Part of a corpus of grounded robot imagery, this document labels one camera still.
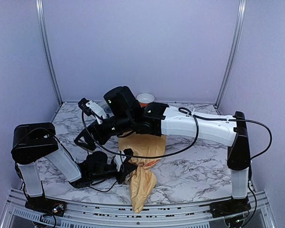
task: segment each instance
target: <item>marble tabletop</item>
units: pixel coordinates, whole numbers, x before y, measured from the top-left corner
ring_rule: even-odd
[[[217,114],[212,105],[192,103],[171,103],[176,107],[195,108],[197,112]],[[86,117],[86,123],[93,119]],[[77,162],[86,159],[87,151],[76,146],[74,138],[83,129],[81,110],[77,104],[64,103],[57,113],[53,124],[57,137],[71,152]],[[168,136],[166,152],[182,149],[192,142],[192,138]],[[105,145],[118,151],[118,140],[112,137]],[[46,159],[38,161],[40,178],[47,196],[63,200],[82,202],[130,205],[129,185],[116,184],[109,192],[102,193],[90,188],[73,188],[64,176]],[[183,153],[161,159],[151,171],[157,177],[157,184],[146,201],[146,205],[180,204],[212,200],[231,195],[231,175],[227,167],[227,148],[216,142],[197,140],[195,146]],[[109,179],[99,185],[106,190],[115,179]]]

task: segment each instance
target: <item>metal frame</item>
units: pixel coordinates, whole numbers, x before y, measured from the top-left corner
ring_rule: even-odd
[[[42,44],[43,44],[43,48],[44,48],[44,52],[45,52],[46,60],[47,60],[47,66],[48,66],[51,81],[53,84],[55,96],[56,96],[57,102],[60,106],[60,105],[62,105],[63,101],[62,101],[61,93],[60,93],[59,86],[57,83],[57,78],[56,78],[56,74],[54,71],[54,65],[52,62],[51,53],[49,50],[48,35],[47,35],[46,22],[45,22],[45,18],[44,18],[42,0],[36,0],[36,7],[37,7],[37,15],[38,15],[38,22],[39,22],[39,27],[40,27]]]
[[[248,194],[251,211],[255,208],[252,194]],[[257,192],[257,209],[261,210],[267,228],[275,228],[272,213],[265,192]],[[207,227],[209,222],[228,217],[213,218],[209,212],[209,204],[219,200],[208,200],[196,203],[173,205],[145,205],[140,214],[135,214],[130,205],[108,205],[65,200],[67,203],[64,217],[56,217],[57,228],[114,228],[114,227],[175,227],[200,228]],[[0,228],[9,228],[12,217],[19,216],[42,224],[53,225],[52,217],[44,217],[40,222],[41,213],[24,207],[26,198],[22,191],[12,189],[2,218]]]
[[[221,84],[221,87],[220,87],[220,90],[218,93],[218,97],[217,97],[217,100],[214,104],[215,108],[219,108],[219,106],[221,105],[221,102],[223,100],[223,97],[224,97],[224,94],[225,94],[225,91],[227,88],[228,81],[230,79],[233,62],[234,62],[234,59],[236,56],[236,52],[238,50],[237,48],[238,48],[241,33],[242,33],[242,28],[243,28],[243,23],[244,23],[244,15],[245,15],[245,10],[246,10],[246,2],[247,2],[247,0],[240,0],[239,1],[236,29],[234,31],[232,47],[231,47],[231,51],[229,54],[229,59],[228,59],[228,63],[226,66],[223,81],[222,81],[222,84]]]

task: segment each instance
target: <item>paper bag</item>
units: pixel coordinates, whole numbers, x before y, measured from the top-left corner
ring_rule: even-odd
[[[119,150],[131,148],[134,155],[159,156],[163,155],[166,147],[166,136],[148,134],[131,134],[126,138],[119,138]],[[130,162],[138,165],[137,170],[131,173],[130,195],[133,211],[140,213],[144,203],[154,188],[157,179],[150,170],[159,159],[131,158]]]

